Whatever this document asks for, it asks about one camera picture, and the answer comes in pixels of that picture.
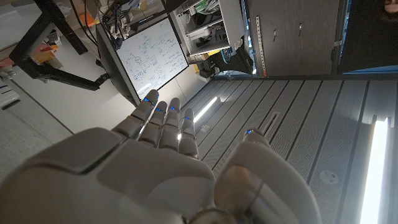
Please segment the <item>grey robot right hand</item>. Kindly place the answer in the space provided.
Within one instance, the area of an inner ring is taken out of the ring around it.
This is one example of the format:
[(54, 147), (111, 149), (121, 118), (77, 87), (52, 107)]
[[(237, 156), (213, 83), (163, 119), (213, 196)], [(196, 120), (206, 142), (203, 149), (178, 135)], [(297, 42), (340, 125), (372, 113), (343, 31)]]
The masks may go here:
[(150, 91), (112, 130), (34, 155), (1, 184), (2, 223), (320, 223), (303, 177), (258, 129), (219, 174), (200, 159), (194, 113)]

